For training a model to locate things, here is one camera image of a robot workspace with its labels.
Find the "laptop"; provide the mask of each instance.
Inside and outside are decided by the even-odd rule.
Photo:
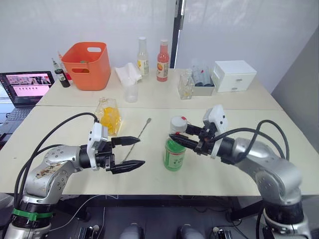
[[[54,79],[49,71],[11,72],[0,73],[0,82],[15,107],[0,126],[1,141],[7,141],[36,103],[49,91]]]

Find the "robotic arm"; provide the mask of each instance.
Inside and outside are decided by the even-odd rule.
[[[132,171],[145,162],[124,161],[115,164],[112,148],[131,145],[140,140],[135,137],[113,137],[107,141],[108,129],[96,122],[89,133],[88,144],[58,146],[46,153],[42,163],[27,176],[22,201],[12,213],[5,239],[44,239],[51,228],[54,205],[59,201],[71,174],[85,168],[94,171],[100,167],[113,174]]]
[[[250,144],[244,138],[214,138],[223,133],[227,119],[221,105],[209,109],[204,118],[204,127],[188,124],[185,133],[198,135],[199,142],[182,134],[170,134],[177,143],[192,149],[197,154],[219,156],[221,161],[232,164],[247,173],[257,184],[264,201],[264,217],[267,227],[263,229],[267,239],[311,239],[307,217],[303,213],[302,194],[299,186],[301,173],[289,161],[278,157],[272,149],[256,141],[244,158],[239,157]]]

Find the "clear container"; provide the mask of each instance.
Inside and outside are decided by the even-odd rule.
[[[117,136],[122,118],[115,99],[100,98],[95,115],[100,123],[108,128],[109,136]]]
[[[124,99],[126,102],[134,103],[138,101],[139,88],[137,84],[124,87]]]
[[[185,157],[186,148],[173,141],[167,139],[165,144],[164,165],[170,171],[178,171]]]
[[[186,69],[185,74],[181,74],[179,84],[178,84],[178,93],[179,97],[182,100],[190,100],[193,96],[194,81],[191,77],[192,70]]]
[[[146,48],[146,37],[139,37],[138,68],[142,76],[149,74],[149,55]]]

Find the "green bottle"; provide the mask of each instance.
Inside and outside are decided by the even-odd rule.
[[[165,144],[165,167],[170,171],[178,171],[183,165],[185,151],[185,147],[169,138]]]

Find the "orange plastic basket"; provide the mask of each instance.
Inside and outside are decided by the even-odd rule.
[[[106,44],[79,42],[62,57],[62,62],[76,87],[82,91],[99,91],[106,87],[111,74]]]

